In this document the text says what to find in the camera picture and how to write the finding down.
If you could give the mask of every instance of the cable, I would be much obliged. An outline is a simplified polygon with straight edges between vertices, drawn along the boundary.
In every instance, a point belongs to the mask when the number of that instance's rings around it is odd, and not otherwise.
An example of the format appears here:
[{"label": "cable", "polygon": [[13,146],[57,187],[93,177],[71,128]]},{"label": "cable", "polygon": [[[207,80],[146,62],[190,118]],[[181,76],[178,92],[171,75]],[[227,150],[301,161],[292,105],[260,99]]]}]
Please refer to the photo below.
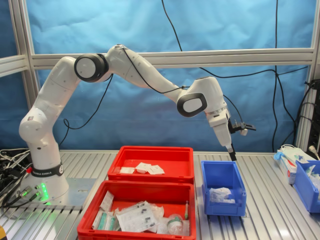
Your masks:
[{"label": "cable", "polygon": [[291,114],[289,113],[288,109],[286,108],[284,90],[283,90],[283,88],[282,88],[282,84],[281,84],[281,81],[280,81],[280,78],[279,78],[279,75],[278,75],[278,74],[276,75],[276,78],[278,79],[278,82],[279,82],[279,85],[280,85],[283,108],[284,108],[284,110],[286,111],[286,113],[289,115],[289,117],[291,118],[291,120],[292,120],[292,122],[293,122],[293,134],[294,134],[294,136],[295,136],[295,135],[296,135],[296,131],[297,131],[297,124],[296,124],[296,121],[294,120],[294,118],[293,118],[293,117],[291,116]]},{"label": "cable", "polygon": [[296,72],[296,71],[299,71],[299,70],[302,70],[302,69],[306,69],[306,68],[308,68],[309,66],[304,66],[304,67],[301,67],[301,68],[298,68],[298,69],[296,69],[296,70],[292,70],[292,71],[287,71],[287,72],[284,72],[284,73],[280,73],[280,74],[278,74],[278,76],[279,75],[284,75],[284,74],[290,74],[290,73],[293,73],[293,72]]},{"label": "cable", "polygon": [[189,88],[189,86],[180,86],[180,87],[177,87],[177,88],[174,88],[172,90],[169,90],[169,91],[158,91],[157,89],[153,88],[149,83],[147,83],[147,81],[144,79],[144,77],[141,75],[141,73],[138,71],[138,69],[136,68],[136,66],[134,65],[134,63],[132,62],[132,60],[130,59],[130,57],[128,56],[126,50],[124,48],[122,48],[125,55],[127,56],[127,58],[129,59],[129,61],[131,62],[131,64],[133,65],[134,69],[136,70],[136,72],[139,74],[139,76],[142,78],[142,80],[145,82],[145,84],[147,84],[149,86],[149,88],[151,88],[152,90],[156,91],[157,93],[159,94],[167,94],[167,93],[170,93],[170,92],[173,92],[175,90],[178,90],[178,89],[185,89],[185,88]]},{"label": "cable", "polygon": [[13,158],[8,158],[8,157],[2,155],[2,154],[1,154],[2,151],[4,151],[4,150],[0,150],[0,157],[2,157],[2,158],[4,158],[4,159],[7,159],[7,160],[9,160],[9,161],[12,161],[12,162],[14,162],[15,164],[17,164],[19,167],[27,170],[25,167],[23,167],[23,166],[21,166],[19,163],[17,163]]},{"label": "cable", "polygon": [[313,106],[315,106],[315,105],[316,105],[316,104],[315,104],[315,103],[313,103],[313,102],[309,102],[309,101],[307,101],[307,102],[302,103],[302,106],[303,106],[303,105],[305,105],[305,104],[312,104]]},{"label": "cable", "polygon": [[64,125],[67,127],[67,130],[66,130],[66,133],[65,133],[64,138],[62,139],[62,141],[61,141],[60,144],[59,144],[59,147],[60,147],[61,144],[65,141],[65,139],[66,139],[66,137],[67,137],[67,135],[68,135],[69,129],[77,130],[77,129],[83,128],[83,127],[84,127],[85,125],[87,125],[87,123],[93,118],[93,116],[98,112],[98,109],[99,109],[99,107],[100,107],[100,105],[101,105],[101,103],[102,103],[102,100],[104,99],[104,97],[105,97],[105,95],[106,95],[106,93],[107,93],[107,90],[108,90],[108,88],[109,88],[109,85],[110,85],[110,83],[111,83],[111,81],[112,81],[113,76],[114,76],[114,75],[111,74],[110,77],[107,79],[107,80],[110,79],[110,81],[108,82],[108,85],[107,85],[106,88],[105,88],[105,91],[104,91],[104,93],[103,93],[103,95],[102,95],[102,98],[101,98],[99,104],[98,104],[98,107],[96,108],[96,110],[94,111],[94,113],[91,115],[91,117],[88,119],[88,121],[86,121],[85,124],[83,124],[83,125],[80,126],[80,127],[70,127],[68,119],[66,119],[66,118],[63,119],[63,123],[64,123]]},{"label": "cable", "polygon": [[273,100],[272,100],[272,110],[273,110],[273,115],[274,115],[274,120],[275,120],[275,128],[274,128],[274,132],[273,132],[273,136],[272,136],[272,152],[273,153],[275,152],[274,142],[275,142],[276,131],[278,128],[278,120],[277,120],[277,115],[276,115],[276,110],[275,110],[276,90],[277,90],[277,77],[275,78]]},{"label": "cable", "polygon": [[2,204],[1,204],[1,207],[2,207],[2,208],[8,208],[9,206],[11,206],[11,205],[14,204],[16,201],[19,200],[19,199],[17,200],[17,198],[19,198],[19,197],[17,197],[16,199],[14,199],[13,201],[11,201],[10,203],[7,204],[9,198],[12,196],[12,194],[14,193],[14,191],[16,191],[17,188],[20,186],[20,184],[21,184],[22,180],[24,179],[24,176],[25,176],[25,175],[26,175],[26,173],[22,174],[21,177],[18,178],[18,179],[19,179],[18,184],[15,185],[15,186],[6,194],[6,196],[4,197],[4,199],[3,199],[3,201],[2,201]]},{"label": "cable", "polygon": [[308,119],[311,123],[313,122],[310,118],[308,118],[306,116],[300,116],[300,118]]},{"label": "cable", "polygon": [[223,95],[223,96],[224,96],[226,99],[228,99],[229,102],[234,106],[236,112],[238,113],[238,115],[239,115],[239,117],[240,117],[241,122],[243,122],[242,117],[241,117],[241,115],[240,115],[240,112],[238,111],[238,108],[236,107],[236,105],[234,105],[234,103],[233,103],[226,95]]},{"label": "cable", "polygon": [[294,130],[292,130],[289,135],[285,138],[285,140],[281,143],[281,146],[285,144],[285,142],[287,141],[287,139],[294,133]]},{"label": "cable", "polygon": [[[175,34],[175,38],[177,40],[177,43],[179,45],[179,48],[180,48],[180,51],[182,52],[182,47],[181,47],[181,44],[180,44],[180,41],[179,41],[179,38],[178,38],[178,35],[177,35],[177,32],[176,32],[176,29],[173,25],[173,23],[171,22],[168,14],[167,14],[167,11],[166,11],[166,8],[165,8],[165,4],[164,4],[164,0],[161,0],[162,2],[162,6],[163,6],[163,10],[164,10],[164,13],[167,17],[167,19],[169,20],[171,26],[172,26],[172,29],[174,31],[174,34]],[[275,48],[278,47],[278,0],[276,1],[276,9],[275,9]],[[283,92],[283,89],[282,89],[282,85],[281,85],[281,81],[279,79],[279,75],[284,75],[284,74],[289,74],[289,73],[293,73],[293,72],[296,72],[296,71],[299,71],[299,70],[302,70],[302,69],[305,69],[305,68],[308,68],[308,66],[304,66],[304,67],[301,67],[301,68],[298,68],[298,69],[295,69],[295,70],[291,70],[291,71],[288,71],[288,72],[283,72],[281,74],[278,74],[277,72],[277,66],[275,66],[275,70],[273,69],[267,69],[267,70],[263,70],[263,71],[258,71],[258,72],[253,72],[253,73],[249,73],[249,74],[242,74],[242,75],[232,75],[232,76],[219,76],[219,75],[216,75],[216,74],[213,74],[212,72],[208,71],[207,69],[203,68],[203,67],[199,67],[201,70],[203,71],[206,71],[207,73],[211,74],[212,76],[216,77],[216,78],[221,78],[221,79],[227,79],[227,78],[238,78],[238,77],[247,77],[247,76],[252,76],[252,75],[256,75],[256,74],[260,74],[260,73],[264,73],[264,72],[268,72],[268,71],[271,71],[271,72],[274,72],[275,73],[275,78],[276,78],[276,82],[275,82],[275,87],[277,85],[277,78],[278,78],[278,82],[280,84],[280,88],[281,88],[281,92]],[[278,128],[278,121],[276,119],[276,112],[274,110],[274,98],[273,98],[273,103],[272,103],[272,109],[273,109],[273,114],[274,114],[274,117],[275,117],[275,120],[276,120],[276,128],[275,128],[275,132]],[[282,101],[283,101],[283,107],[285,109],[285,111],[287,112],[287,114],[290,116],[290,118],[292,119],[293,121],[293,126],[294,128],[296,128],[296,123],[294,122],[294,119],[293,117],[291,116],[291,114],[289,113],[289,111],[287,110],[286,108],[286,104],[285,104],[285,99],[284,99],[284,94],[282,94]],[[232,105],[235,107],[236,111],[238,112],[239,114],[239,111],[238,109],[236,108],[236,106],[232,103]],[[275,137],[275,134],[273,134],[273,140],[272,140],[272,150],[274,150],[274,137]]]},{"label": "cable", "polygon": [[172,29],[173,29],[173,31],[174,31],[175,38],[176,38],[176,41],[177,41],[178,44],[179,44],[180,51],[183,52],[183,51],[182,51],[182,48],[181,48],[181,45],[180,45],[180,41],[179,41],[178,35],[177,35],[177,32],[176,32],[176,29],[175,29],[175,26],[173,25],[173,23],[172,23],[171,20],[170,20],[170,17],[169,17],[168,14],[167,14],[164,0],[161,0],[161,2],[162,2],[162,6],[163,6],[164,13],[165,13],[165,15],[166,15],[166,18],[169,20],[169,22],[170,22],[170,24],[171,24],[171,26],[172,26]]}]

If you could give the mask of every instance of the black cable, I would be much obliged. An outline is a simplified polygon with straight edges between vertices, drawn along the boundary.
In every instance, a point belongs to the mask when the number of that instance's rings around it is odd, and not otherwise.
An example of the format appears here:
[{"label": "black cable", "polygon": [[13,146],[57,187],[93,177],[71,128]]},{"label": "black cable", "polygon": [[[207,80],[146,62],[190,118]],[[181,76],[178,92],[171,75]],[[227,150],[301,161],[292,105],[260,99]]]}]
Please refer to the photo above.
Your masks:
[{"label": "black cable", "polygon": [[[165,8],[165,4],[164,4],[164,0],[161,0],[162,2],[162,6],[163,6],[163,10],[164,10],[164,13],[167,17],[167,19],[169,20],[171,26],[172,26],[172,29],[174,31],[174,34],[175,34],[175,38],[177,40],[177,43],[179,45],[179,48],[180,48],[180,51],[182,52],[182,48],[181,48],[181,44],[180,44],[180,41],[179,41],[179,38],[178,38],[178,34],[176,32],[176,29],[173,25],[173,23],[171,22],[168,14],[167,14],[167,11],[166,11],[166,8]],[[275,48],[278,47],[278,0],[276,1],[276,9],[275,9]],[[296,71],[299,71],[299,70],[302,70],[302,69],[305,69],[305,68],[308,68],[308,66],[304,66],[304,67],[301,67],[301,68],[298,68],[298,69],[295,69],[295,70],[292,70],[292,71],[288,71],[288,72],[283,72],[281,74],[278,74],[277,72],[277,66],[275,66],[275,70],[273,69],[267,69],[267,70],[263,70],[263,71],[258,71],[258,72],[253,72],[253,73],[249,73],[249,74],[242,74],[242,75],[232,75],[232,76],[219,76],[219,75],[216,75],[216,74],[213,74],[212,72],[208,71],[207,69],[203,68],[203,67],[199,67],[201,70],[203,71],[206,71],[207,73],[209,73],[210,75],[216,77],[216,78],[221,78],[221,79],[228,79],[228,78],[238,78],[238,77],[247,77],[247,76],[252,76],[252,75],[256,75],[256,74],[260,74],[260,73],[264,73],[264,72],[268,72],[268,71],[271,71],[271,72],[274,72],[275,73],[275,78],[276,78],[276,83],[275,83],[275,86],[277,85],[277,78],[278,78],[278,82],[280,84],[280,88],[281,88],[281,92],[283,92],[283,89],[282,89],[282,85],[281,85],[281,81],[279,79],[279,75],[284,75],[284,74],[289,74],[289,73],[293,73],[293,72],[296,72]],[[284,100],[284,94],[282,93],[282,101],[283,101],[283,107],[285,109],[285,111],[287,112],[287,114],[290,116],[290,118],[292,119],[293,121],[293,126],[294,128],[296,128],[296,123],[294,122],[294,119],[293,117],[291,116],[291,114],[289,113],[289,111],[287,110],[286,108],[286,104],[285,104],[285,100]],[[231,104],[235,107],[236,111],[238,112],[239,114],[239,111],[238,109],[236,108],[236,106],[231,102]],[[273,113],[274,113],[274,117],[275,117],[275,122],[276,122],[276,128],[275,128],[275,132],[278,128],[278,121],[276,119],[276,112],[274,110],[274,103],[272,104],[272,109],[273,109]],[[275,136],[275,133],[273,135],[273,141],[272,141],[272,150],[274,150],[274,136]]]},{"label": "black cable", "polygon": [[68,119],[66,119],[66,118],[63,119],[63,123],[64,123],[64,125],[67,127],[67,130],[66,130],[66,133],[65,133],[64,138],[62,139],[62,141],[61,141],[60,144],[59,144],[59,147],[61,146],[61,144],[62,144],[62,143],[64,142],[64,140],[66,139],[66,137],[67,137],[67,135],[68,135],[68,132],[69,132],[69,129],[77,130],[77,129],[83,128],[85,125],[87,125],[87,123],[88,123],[88,122],[93,118],[93,116],[97,113],[97,111],[98,111],[98,109],[99,109],[99,107],[100,107],[100,105],[101,105],[101,102],[102,102],[102,100],[104,99],[104,97],[105,97],[105,95],[106,95],[106,93],[107,93],[107,90],[108,90],[108,88],[109,88],[109,85],[110,85],[110,83],[111,83],[111,81],[112,81],[113,76],[114,76],[114,75],[111,74],[110,77],[107,79],[107,80],[110,79],[110,81],[108,82],[108,85],[107,85],[106,88],[105,88],[105,91],[104,91],[104,93],[103,93],[103,95],[102,95],[102,98],[101,98],[99,104],[98,104],[98,107],[96,108],[95,112],[91,115],[91,117],[88,119],[88,121],[86,121],[85,124],[83,124],[83,125],[80,126],[80,127],[70,127]]},{"label": "black cable", "polygon": [[300,116],[300,118],[308,119],[311,123],[313,122],[310,118],[308,118],[306,116]]},{"label": "black cable", "polygon": [[238,108],[234,105],[234,103],[233,103],[226,95],[223,95],[223,96],[224,96],[226,99],[228,99],[229,102],[234,106],[236,112],[238,113],[238,115],[239,115],[239,117],[240,117],[241,122],[243,122],[242,117],[241,117],[241,115],[240,115],[240,112],[238,111]]},{"label": "black cable", "polygon": [[313,102],[309,102],[309,101],[307,101],[307,102],[302,103],[302,106],[303,106],[303,105],[305,105],[305,104],[312,104],[313,106],[315,106],[315,105],[316,105],[316,104],[315,104],[315,103],[313,103]]},{"label": "black cable", "polygon": [[6,194],[6,196],[4,197],[1,207],[2,208],[8,208],[9,206],[11,206],[12,204],[14,204],[17,200],[17,198],[15,198],[13,201],[11,201],[10,203],[7,204],[8,200],[10,199],[10,197],[12,196],[12,194],[17,190],[17,188],[20,186],[22,180],[24,179],[25,173],[21,175],[19,179],[19,182]]},{"label": "black cable", "polygon": [[[275,44],[274,44],[274,48],[276,49],[278,47],[278,0],[276,0],[276,4],[275,4]],[[273,136],[272,136],[272,152],[275,152],[275,147],[274,147],[274,143],[275,143],[275,136],[276,136],[276,132],[277,132],[277,128],[278,128],[278,120],[277,120],[277,116],[276,116],[276,110],[275,110],[275,99],[276,99],[276,89],[277,89],[277,66],[274,66],[274,73],[275,73],[275,83],[274,83],[274,91],[273,91],[273,100],[272,100],[272,110],[273,110],[273,115],[274,115],[274,120],[275,120],[275,128],[274,128],[274,132],[273,132]]]},{"label": "black cable", "polygon": [[13,179],[13,178],[14,178],[13,176],[8,176],[8,177],[6,177],[5,179],[0,180],[0,184],[1,184],[2,182],[5,182],[5,181],[7,181],[7,180],[9,180],[9,179]]},{"label": "black cable", "polygon": [[28,201],[26,201],[26,202],[24,202],[24,203],[21,203],[21,204],[19,204],[19,205],[16,205],[16,206],[10,205],[10,206],[6,206],[5,208],[8,208],[8,209],[19,208],[19,207],[22,207],[23,205],[26,205],[26,204],[31,203],[31,202],[32,202],[32,200],[28,200]]},{"label": "black cable", "polygon": [[291,120],[292,120],[292,122],[293,122],[293,135],[295,136],[295,135],[296,135],[296,132],[297,132],[297,124],[296,124],[295,119],[291,116],[291,114],[289,113],[289,111],[288,111],[288,109],[287,109],[287,107],[286,107],[284,90],[283,90],[283,88],[282,88],[282,84],[281,84],[281,81],[280,81],[280,78],[279,78],[279,75],[278,75],[278,74],[276,75],[276,78],[278,79],[278,82],[279,82],[279,85],[280,85],[283,108],[284,108],[284,110],[286,111],[286,113],[289,115],[289,117],[291,118]]},{"label": "black cable", "polygon": [[28,201],[26,201],[26,202],[24,202],[24,203],[21,203],[21,204],[19,204],[19,205],[15,205],[15,206],[12,206],[12,204],[10,204],[10,206],[7,206],[6,208],[11,209],[11,208],[19,208],[19,207],[22,207],[22,206],[24,206],[24,205],[26,205],[26,204],[28,204],[28,203],[31,203],[39,194],[40,194],[39,192],[38,192],[38,193],[35,193],[35,194],[32,195],[32,197],[31,197]]},{"label": "black cable", "polygon": [[165,15],[166,15],[166,18],[169,20],[169,22],[170,22],[170,24],[171,24],[171,26],[172,26],[172,29],[173,29],[173,31],[174,31],[175,38],[176,38],[176,41],[177,41],[178,44],[179,44],[180,51],[183,52],[183,51],[182,51],[182,48],[181,48],[181,45],[180,45],[180,41],[179,41],[178,35],[177,35],[177,32],[176,32],[176,29],[175,29],[175,26],[173,25],[173,23],[172,23],[171,20],[170,20],[170,17],[169,17],[168,14],[167,14],[164,0],[161,0],[161,2],[162,2],[162,6],[163,6],[164,13],[165,13]]},{"label": "black cable", "polygon": [[287,141],[287,139],[291,136],[291,134],[294,133],[294,130],[292,130],[289,135],[285,138],[285,140],[281,143],[281,146],[285,144],[285,142]]},{"label": "black cable", "polygon": [[153,88],[149,83],[147,83],[147,81],[144,79],[144,77],[141,75],[141,73],[138,71],[138,69],[136,68],[136,66],[134,65],[134,63],[132,62],[132,60],[130,59],[130,57],[128,56],[126,50],[124,48],[122,48],[125,55],[127,56],[127,58],[129,59],[129,61],[131,62],[132,66],[134,67],[134,69],[136,70],[136,72],[139,74],[139,76],[142,78],[142,80],[145,82],[145,84],[147,84],[149,86],[149,88],[151,88],[152,90],[156,91],[157,93],[159,94],[167,94],[167,93],[170,93],[170,92],[173,92],[175,90],[178,90],[178,89],[185,89],[185,88],[189,88],[189,86],[180,86],[180,87],[177,87],[177,88],[174,88],[172,90],[169,90],[169,91],[158,91],[157,89]]},{"label": "black cable", "polygon": [[273,91],[273,100],[272,100],[272,110],[273,110],[273,115],[274,115],[274,120],[275,120],[275,128],[272,136],[272,152],[275,152],[275,147],[274,147],[274,142],[275,142],[275,136],[278,128],[278,120],[277,120],[277,115],[276,115],[276,110],[275,110],[275,99],[276,99],[276,90],[277,90],[277,77],[275,77],[275,82],[274,82],[274,91]]},{"label": "black cable", "polygon": [[302,69],[306,69],[306,68],[308,68],[308,67],[309,67],[309,66],[304,66],[304,67],[298,68],[298,69],[296,69],[296,70],[292,70],[292,71],[287,71],[287,72],[284,72],[284,73],[280,73],[280,74],[278,74],[278,76],[284,75],[284,74],[290,74],[290,73],[293,73],[293,72],[296,72],[296,71],[299,71],[299,70],[302,70]]}]

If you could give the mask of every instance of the green led light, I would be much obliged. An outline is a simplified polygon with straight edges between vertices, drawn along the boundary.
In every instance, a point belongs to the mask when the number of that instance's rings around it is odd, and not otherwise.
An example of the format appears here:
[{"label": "green led light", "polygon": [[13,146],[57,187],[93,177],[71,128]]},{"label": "green led light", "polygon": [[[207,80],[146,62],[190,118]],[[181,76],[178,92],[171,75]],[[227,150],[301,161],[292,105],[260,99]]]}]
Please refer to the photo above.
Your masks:
[{"label": "green led light", "polygon": [[46,201],[49,199],[49,195],[48,195],[48,192],[47,192],[47,188],[46,188],[46,185],[44,183],[41,183],[41,187],[42,187],[42,191],[43,191],[43,201]]}]

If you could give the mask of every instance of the white box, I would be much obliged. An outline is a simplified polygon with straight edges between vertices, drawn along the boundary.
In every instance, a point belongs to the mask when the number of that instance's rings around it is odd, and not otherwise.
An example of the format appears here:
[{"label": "white box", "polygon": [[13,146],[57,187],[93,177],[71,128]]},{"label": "white box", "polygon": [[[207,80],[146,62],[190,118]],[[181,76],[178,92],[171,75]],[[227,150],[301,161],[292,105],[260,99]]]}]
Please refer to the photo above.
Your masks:
[{"label": "white box", "polygon": [[289,184],[294,184],[296,180],[297,166],[295,162],[288,160],[285,156],[281,156],[279,160],[275,160]]}]

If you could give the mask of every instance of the black band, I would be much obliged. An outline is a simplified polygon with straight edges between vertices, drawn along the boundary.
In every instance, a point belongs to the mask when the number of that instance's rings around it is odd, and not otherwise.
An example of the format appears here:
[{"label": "black band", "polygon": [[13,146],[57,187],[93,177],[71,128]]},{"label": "black band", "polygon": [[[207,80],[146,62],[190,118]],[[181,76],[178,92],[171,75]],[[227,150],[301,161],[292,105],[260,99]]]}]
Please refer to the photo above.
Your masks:
[{"label": "black band", "polygon": [[[200,101],[202,103],[202,106],[199,107],[195,111],[187,112],[184,109],[184,104],[185,104],[185,102],[187,102],[187,101],[189,101],[191,99],[200,99]],[[205,96],[202,93],[199,93],[199,92],[198,93],[186,94],[186,95],[180,97],[179,100],[176,103],[176,108],[177,108],[178,112],[182,116],[187,117],[187,118],[194,117],[198,113],[201,113],[203,110],[205,110],[207,108],[207,106],[208,106],[208,104],[207,104]]]},{"label": "black band", "polygon": [[32,167],[31,175],[37,178],[46,178],[54,175],[61,176],[62,174],[64,174],[64,171],[65,171],[64,167],[62,166],[62,162],[60,162],[59,165],[53,168],[44,169],[44,170],[34,168],[33,164],[31,165],[31,167]]},{"label": "black band", "polygon": [[[77,71],[77,64],[79,62],[79,60],[81,59],[90,59],[95,66],[95,72],[91,77],[85,78],[82,77],[78,71]],[[96,81],[98,81],[108,70],[109,70],[109,65],[107,60],[105,59],[105,57],[102,54],[89,54],[89,53],[85,53],[82,54],[81,56],[77,57],[77,59],[74,62],[74,72],[77,75],[77,77],[79,79],[81,79],[82,81],[85,81],[87,83],[94,83]]]}]

